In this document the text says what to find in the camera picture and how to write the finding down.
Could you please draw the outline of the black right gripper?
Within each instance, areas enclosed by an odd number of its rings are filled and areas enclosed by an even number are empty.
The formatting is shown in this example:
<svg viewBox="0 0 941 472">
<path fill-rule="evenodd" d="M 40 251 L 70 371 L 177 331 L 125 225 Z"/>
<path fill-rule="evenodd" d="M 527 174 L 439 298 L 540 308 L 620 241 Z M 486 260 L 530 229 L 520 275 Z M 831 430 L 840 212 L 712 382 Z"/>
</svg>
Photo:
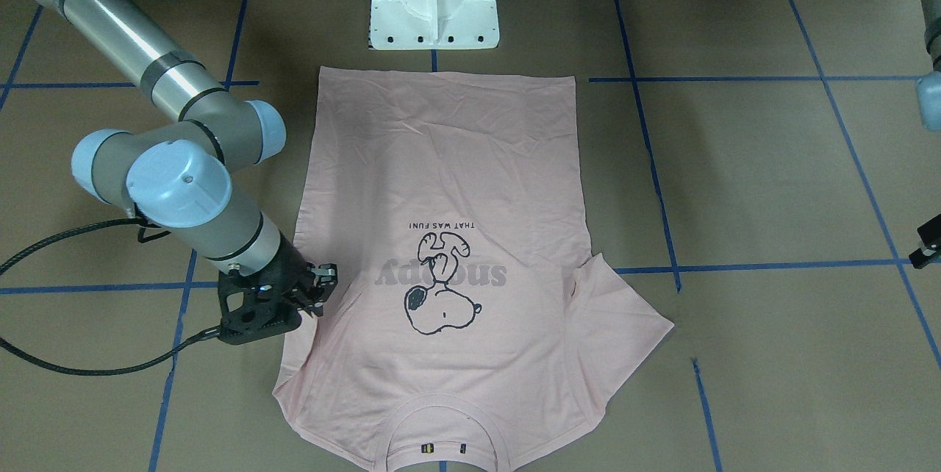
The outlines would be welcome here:
<svg viewBox="0 0 941 472">
<path fill-rule="evenodd" d="M 310 317 L 323 317 L 323 307 L 338 285 L 338 265 L 308 264 L 291 242 L 282 242 L 273 259 L 253 278 L 250 285 L 258 304 L 285 302 Z"/>
</svg>

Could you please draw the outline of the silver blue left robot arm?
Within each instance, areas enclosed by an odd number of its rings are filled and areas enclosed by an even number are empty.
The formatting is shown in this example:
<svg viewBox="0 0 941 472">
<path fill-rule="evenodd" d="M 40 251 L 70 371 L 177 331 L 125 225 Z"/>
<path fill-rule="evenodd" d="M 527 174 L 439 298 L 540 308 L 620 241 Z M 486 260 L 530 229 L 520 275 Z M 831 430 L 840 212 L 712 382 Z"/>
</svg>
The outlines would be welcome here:
<svg viewBox="0 0 941 472">
<path fill-rule="evenodd" d="M 932 71 L 915 81 L 915 95 L 925 129 L 940 130 L 940 0 L 920 0 L 925 22 L 924 43 Z"/>
</svg>

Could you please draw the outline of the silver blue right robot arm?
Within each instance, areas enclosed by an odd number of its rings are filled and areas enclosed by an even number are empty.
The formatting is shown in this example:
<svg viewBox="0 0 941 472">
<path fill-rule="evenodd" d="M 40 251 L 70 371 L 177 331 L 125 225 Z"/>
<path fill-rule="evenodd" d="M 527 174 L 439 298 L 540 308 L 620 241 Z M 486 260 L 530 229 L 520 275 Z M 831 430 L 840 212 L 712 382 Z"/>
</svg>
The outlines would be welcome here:
<svg viewBox="0 0 941 472">
<path fill-rule="evenodd" d="M 287 148 L 239 183 L 287 228 L 295 220 L 313 128 L 316 57 L 326 50 L 326 0 L 134 0 L 232 83 L 283 114 Z M 2 257 L 58 231 L 118 211 L 70 171 L 74 145 L 105 127 L 134 133 L 167 126 L 140 90 L 53 7 L 2 0 Z M 165 237 L 140 244 L 130 226 L 51 245 L 2 277 L 2 332 L 27 321 L 97 317 L 164 323 L 178 312 L 216 321 L 206 282 L 215 271 Z"/>
</svg>

